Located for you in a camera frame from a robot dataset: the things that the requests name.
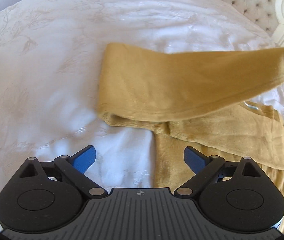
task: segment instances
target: triangular cutout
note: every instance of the triangular cutout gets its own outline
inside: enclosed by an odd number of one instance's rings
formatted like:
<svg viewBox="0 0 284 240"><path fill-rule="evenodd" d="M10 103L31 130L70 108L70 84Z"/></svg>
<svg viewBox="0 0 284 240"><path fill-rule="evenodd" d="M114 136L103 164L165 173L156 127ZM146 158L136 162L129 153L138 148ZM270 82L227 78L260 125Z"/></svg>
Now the triangular cutout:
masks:
<svg viewBox="0 0 284 240"><path fill-rule="evenodd" d="M33 164L29 164L21 173L20 178L35 177L38 173Z"/></svg>
<svg viewBox="0 0 284 240"><path fill-rule="evenodd" d="M243 173L244 176L248 176L248 177L256 177L259 178L261 175L259 174L259 172L254 168L254 166L252 165L252 163L246 163Z"/></svg>

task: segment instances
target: bed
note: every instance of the bed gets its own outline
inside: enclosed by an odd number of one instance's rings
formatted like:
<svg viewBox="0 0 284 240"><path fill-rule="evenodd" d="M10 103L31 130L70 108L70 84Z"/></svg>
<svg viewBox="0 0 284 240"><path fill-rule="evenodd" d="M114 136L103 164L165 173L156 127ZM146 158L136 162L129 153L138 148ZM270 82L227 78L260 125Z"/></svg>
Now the bed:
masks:
<svg viewBox="0 0 284 240"><path fill-rule="evenodd" d="M89 144L97 149L97 160L85 174L96 183L107 190L150 187L153 134L110 127L96 116L103 50L109 42L166 53L284 45L284 32L276 34L284 28L280 20L266 30L233 5L23 0L1 11L0 191L27 157L49 161ZM284 116L284 84L253 100L273 105Z"/></svg>

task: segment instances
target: white bedspread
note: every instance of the white bedspread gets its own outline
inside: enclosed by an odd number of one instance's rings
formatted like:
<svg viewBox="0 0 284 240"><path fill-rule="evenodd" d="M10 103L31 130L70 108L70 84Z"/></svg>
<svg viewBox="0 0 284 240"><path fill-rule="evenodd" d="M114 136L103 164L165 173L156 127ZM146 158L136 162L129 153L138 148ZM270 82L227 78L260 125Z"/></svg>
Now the white bedspread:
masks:
<svg viewBox="0 0 284 240"><path fill-rule="evenodd" d="M95 182L108 190L150 186L152 133L109 127L94 110L103 50L114 41L168 53L274 46L219 0L23 0L8 7L0 12L0 190L27 157L49 161L89 144L98 155L86 175ZM284 85L256 100L284 115Z"/></svg>

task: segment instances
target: metal pin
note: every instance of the metal pin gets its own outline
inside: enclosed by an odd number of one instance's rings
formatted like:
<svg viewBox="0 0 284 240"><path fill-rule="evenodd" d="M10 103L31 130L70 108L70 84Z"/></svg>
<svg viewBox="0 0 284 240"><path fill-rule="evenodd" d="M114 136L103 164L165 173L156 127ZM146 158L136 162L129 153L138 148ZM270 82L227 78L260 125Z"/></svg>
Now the metal pin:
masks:
<svg viewBox="0 0 284 240"><path fill-rule="evenodd" d="M104 194L104 189L102 189L100 187L94 187L94 188L89 190L89 193L93 196L100 196L100 195Z"/></svg>
<svg viewBox="0 0 284 240"><path fill-rule="evenodd" d="M188 195L191 195L193 193L193 190L191 190L188 187L181 187L177 190L177 193L179 195L188 196Z"/></svg>

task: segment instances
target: fabric fold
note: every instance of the fabric fold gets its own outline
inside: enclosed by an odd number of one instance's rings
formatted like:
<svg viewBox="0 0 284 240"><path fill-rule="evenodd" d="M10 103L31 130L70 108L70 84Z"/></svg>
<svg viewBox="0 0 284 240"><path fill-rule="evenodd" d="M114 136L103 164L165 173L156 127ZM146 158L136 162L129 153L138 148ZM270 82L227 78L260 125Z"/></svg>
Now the fabric fold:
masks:
<svg viewBox="0 0 284 240"><path fill-rule="evenodd" d="M247 101L283 82L284 48L165 54L111 43L98 114L154 132L155 187L173 191L194 175L183 160L193 146L227 161L252 157L284 195L284 121L272 106Z"/></svg>

